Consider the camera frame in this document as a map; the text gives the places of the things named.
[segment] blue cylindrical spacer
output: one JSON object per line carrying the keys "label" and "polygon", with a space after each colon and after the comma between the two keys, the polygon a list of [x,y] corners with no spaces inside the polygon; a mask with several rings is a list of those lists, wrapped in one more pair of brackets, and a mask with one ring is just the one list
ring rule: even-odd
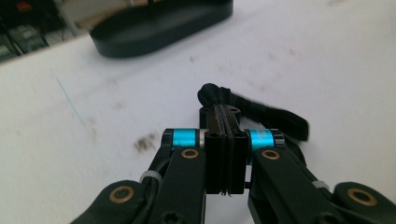
{"label": "blue cylindrical spacer", "polygon": [[174,129],[172,148],[195,147],[195,146],[196,146],[195,129]]}
{"label": "blue cylindrical spacer", "polygon": [[254,151],[261,147],[274,147],[274,137],[269,129],[249,129],[250,132],[250,143],[251,143],[251,155]]}

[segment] brass bearing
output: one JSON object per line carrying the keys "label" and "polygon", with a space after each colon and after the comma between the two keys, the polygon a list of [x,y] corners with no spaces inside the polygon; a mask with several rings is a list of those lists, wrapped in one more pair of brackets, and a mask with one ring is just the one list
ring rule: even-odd
{"label": "brass bearing", "polygon": [[111,191],[109,199],[113,203],[128,202],[134,196],[134,189],[129,186],[120,186]]}
{"label": "brass bearing", "polygon": [[271,161],[276,161],[280,158],[279,153],[277,153],[276,151],[273,151],[273,150],[264,150],[262,152],[262,155]]}
{"label": "brass bearing", "polygon": [[378,204],[378,200],[376,199],[376,197],[363,189],[348,189],[347,195],[353,201],[364,204],[366,206],[376,206]]}
{"label": "brass bearing", "polygon": [[186,159],[194,159],[194,158],[197,158],[198,155],[199,155],[199,152],[195,149],[185,149],[181,152],[181,156]]}

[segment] white table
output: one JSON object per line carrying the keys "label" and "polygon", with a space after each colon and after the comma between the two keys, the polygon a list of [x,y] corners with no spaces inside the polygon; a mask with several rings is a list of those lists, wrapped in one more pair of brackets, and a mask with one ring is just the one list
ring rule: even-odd
{"label": "white table", "polygon": [[[395,8],[235,0],[229,20],[144,57],[104,58],[87,35],[1,64],[0,223],[68,223],[108,184],[138,180],[165,128],[198,127],[206,82],[306,118],[318,179],[396,203]],[[253,222],[247,195],[208,196],[206,217]]]}

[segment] white cable tie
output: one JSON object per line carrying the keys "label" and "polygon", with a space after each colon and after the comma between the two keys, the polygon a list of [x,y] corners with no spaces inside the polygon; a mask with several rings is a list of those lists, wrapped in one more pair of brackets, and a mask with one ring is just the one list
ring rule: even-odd
{"label": "white cable tie", "polygon": [[142,183],[145,177],[152,177],[158,180],[159,183],[163,182],[163,177],[156,171],[145,171],[141,176],[139,182]]}
{"label": "white cable tie", "polygon": [[313,185],[315,186],[315,188],[317,188],[317,189],[327,189],[327,190],[330,190],[329,186],[328,186],[325,182],[323,182],[323,181],[321,181],[321,180],[312,181],[312,184],[313,184]]}

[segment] black plastic part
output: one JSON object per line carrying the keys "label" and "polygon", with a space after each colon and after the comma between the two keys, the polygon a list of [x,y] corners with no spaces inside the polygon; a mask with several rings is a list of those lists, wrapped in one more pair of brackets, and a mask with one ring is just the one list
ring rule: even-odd
{"label": "black plastic part", "polygon": [[[134,190],[132,198],[124,203],[111,202],[111,192],[124,186],[131,187]],[[103,189],[87,211],[76,218],[72,224],[130,224],[144,201],[145,191],[143,187],[135,181],[123,180]]]}
{"label": "black plastic part", "polygon": [[200,110],[207,155],[206,192],[241,194],[245,189],[248,134],[238,126],[240,111],[229,105]]}
{"label": "black plastic part", "polygon": [[340,206],[379,223],[396,223],[396,205],[378,191],[363,184],[338,184],[334,190],[334,200]]}
{"label": "black plastic part", "polygon": [[[195,158],[185,158],[182,151],[194,149]],[[203,149],[175,149],[157,195],[149,224],[188,223],[205,221],[205,160]]]}
{"label": "black plastic part", "polygon": [[259,122],[268,129],[279,129],[297,140],[306,141],[309,135],[309,124],[300,116],[288,110],[261,105],[249,101],[227,88],[219,88],[222,94],[222,102],[232,105],[242,111],[242,116]]}
{"label": "black plastic part", "polygon": [[212,83],[206,83],[202,88],[198,91],[198,100],[203,107],[210,107],[212,105],[221,105],[222,102],[222,94],[220,88]]}
{"label": "black plastic part", "polygon": [[[278,159],[267,159],[262,155],[264,150],[272,150],[279,155]],[[338,211],[312,184],[312,179],[301,172],[301,166],[290,159],[284,150],[275,147],[257,149],[253,153],[252,164],[253,187],[249,193],[249,209],[255,223],[314,224],[318,219],[332,217],[336,222],[345,223]],[[271,205],[264,217],[262,210]]]}
{"label": "black plastic part", "polygon": [[163,0],[130,7],[99,23],[91,38],[113,58],[143,55],[192,35],[233,14],[233,0]]}

